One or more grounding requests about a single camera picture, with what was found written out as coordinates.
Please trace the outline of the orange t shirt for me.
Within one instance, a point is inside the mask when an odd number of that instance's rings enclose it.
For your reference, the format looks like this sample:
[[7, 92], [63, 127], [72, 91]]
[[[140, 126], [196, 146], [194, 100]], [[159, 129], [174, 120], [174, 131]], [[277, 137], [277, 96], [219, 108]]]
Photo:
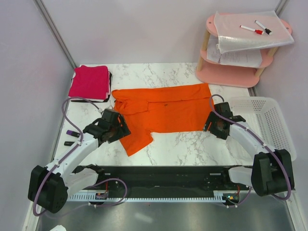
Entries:
[[152, 133], [201, 131], [210, 108], [208, 84], [114, 90], [114, 109], [131, 132], [120, 142], [132, 156], [154, 139]]

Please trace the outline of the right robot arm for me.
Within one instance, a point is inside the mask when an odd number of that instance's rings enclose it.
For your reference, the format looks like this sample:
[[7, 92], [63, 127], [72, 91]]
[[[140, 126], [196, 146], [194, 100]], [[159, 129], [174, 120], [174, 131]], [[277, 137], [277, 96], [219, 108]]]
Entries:
[[291, 155], [264, 142], [240, 115], [233, 115], [228, 102], [210, 104], [204, 131], [220, 139], [231, 137], [252, 156], [251, 167], [230, 167], [220, 177], [221, 186], [232, 189], [238, 183], [250, 186], [259, 196], [272, 195], [287, 200], [294, 189]]

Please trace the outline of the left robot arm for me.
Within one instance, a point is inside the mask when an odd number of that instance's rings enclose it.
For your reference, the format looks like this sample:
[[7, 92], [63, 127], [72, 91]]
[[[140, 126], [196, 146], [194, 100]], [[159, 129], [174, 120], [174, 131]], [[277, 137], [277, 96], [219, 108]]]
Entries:
[[59, 212], [73, 194], [92, 186], [101, 189], [105, 176], [91, 168], [75, 173], [77, 166], [103, 143], [112, 143], [130, 135], [124, 116], [105, 109], [100, 118], [88, 124], [79, 139], [61, 156], [42, 167], [37, 165], [30, 175], [28, 199], [33, 202], [33, 214], [39, 205], [51, 213]]

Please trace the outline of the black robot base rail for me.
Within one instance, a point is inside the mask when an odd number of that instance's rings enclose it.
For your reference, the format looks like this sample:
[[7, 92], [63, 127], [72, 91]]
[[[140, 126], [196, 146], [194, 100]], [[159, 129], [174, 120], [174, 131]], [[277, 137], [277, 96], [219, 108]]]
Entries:
[[103, 183], [99, 190], [106, 189], [113, 196], [128, 197], [193, 197], [213, 196], [214, 191], [243, 192], [248, 187], [230, 181], [226, 166], [77, 166], [74, 173], [89, 168], [98, 173], [98, 182], [117, 178], [122, 183]]

